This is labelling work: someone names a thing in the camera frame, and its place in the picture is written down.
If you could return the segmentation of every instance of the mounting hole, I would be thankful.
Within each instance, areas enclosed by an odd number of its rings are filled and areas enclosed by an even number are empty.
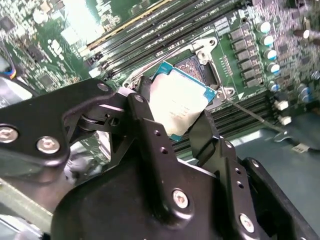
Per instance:
[[[158,130],[155,130],[155,131],[154,131],[154,134],[157,135],[158,137],[161,136],[161,133],[160,133]]]
[[[241,23],[242,23],[242,24],[246,24],[248,21],[249,21],[249,20],[248,20],[247,17],[241,18]]]
[[[98,83],[98,88],[104,92],[108,92],[109,91],[109,88],[107,85],[103,84],[103,83]]]
[[[164,147],[161,147],[161,148],[160,148],[160,152],[161,152],[162,154],[168,154],[168,150],[167,150],[166,148],[164,148]]]
[[[116,117],[113,117],[109,122],[110,126],[112,126],[112,127],[118,126],[119,123],[120,123],[120,120],[119,120],[119,118],[116,118]]]
[[[238,187],[241,188],[241,189],[244,189],[244,188],[245,188],[240,181],[237,181],[236,184],[238,184]]]

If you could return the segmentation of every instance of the white connector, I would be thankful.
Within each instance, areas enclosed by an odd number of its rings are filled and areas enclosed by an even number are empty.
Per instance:
[[[288,101],[275,101],[274,102],[274,106],[276,107],[276,109],[278,109],[279,111],[283,111],[285,109],[287,109],[289,107],[289,103]]]
[[[279,116],[278,120],[283,126],[288,125],[292,122],[292,119],[290,116]]]

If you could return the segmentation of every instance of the silver screw head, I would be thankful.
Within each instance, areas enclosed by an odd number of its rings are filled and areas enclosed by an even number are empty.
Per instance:
[[[36,143],[36,148],[45,154],[54,154],[60,149],[60,144],[54,137],[44,136]]]
[[[181,208],[181,209],[185,209],[186,207],[188,207],[189,204],[189,200],[187,195],[180,190],[174,190],[172,193],[172,198],[175,202],[175,204]]]
[[[103,84],[103,83],[98,83],[97,84],[98,88],[104,92],[108,92],[109,91],[109,88],[107,85]]]
[[[255,231],[255,226],[249,217],[247,217],[245,214],[240,214],[239,219],[245,230],[251,234]]]
[[[18,138],[18,132],[9,126],[0,127],[0,143],[8,144]]]
[[[143,102],[144,102],[143,98],[140,97],[139,95],[134,95],[134,98],[135,98],[135,100],[137,100],[137,101],[140,102],[140,103],[143,103]]]
[[[251,162],[252,162],[252,164],[253,164],[256,168],[259,167],[259,164],[257,163],[256,160],[253,160],[253,159],[252,159]]]

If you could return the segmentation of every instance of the capacitor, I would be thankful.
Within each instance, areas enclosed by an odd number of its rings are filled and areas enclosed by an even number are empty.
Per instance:
[[[280,65],[272,62],[266,67],[266,69],[268,72],[276,74],[280,71]]]
[[[33,14],[33,20],[37,23],[37,24],[42,24],[48,21],[48,14],[46,14],[44,11],[39,10],[39,9],[35,9]]]
[[[275,41],[274,37],[270,35],[263,36],[260,40],[262,45],[265,45],[268,47],[272,46],[272,44],[274,44],[274,41]]]
[[[256,29],[263,34],[267,34],[271,30],[271,24],[268,21],[263,21],[257,24]]]
[[[268,49],[264,52],[263,55],[268,60],[275,60],[277,58],[277,51],[273,49]]]
[[[268,89],[270,90],[270,92],[276,92],[280,89],[280,87],[274,81],[270,81],[268,84]]]
[[[299,87],[297,88],[297,92],[299,94],[299,99],[304,102],[304,103],[309,103],[311,100],[310,96],[310,88],[307,87],[305,84],[300,84]]]
[[[310,30],[297,29],[293,31],[293,35],[303,39],[308,39],[310,36]]]

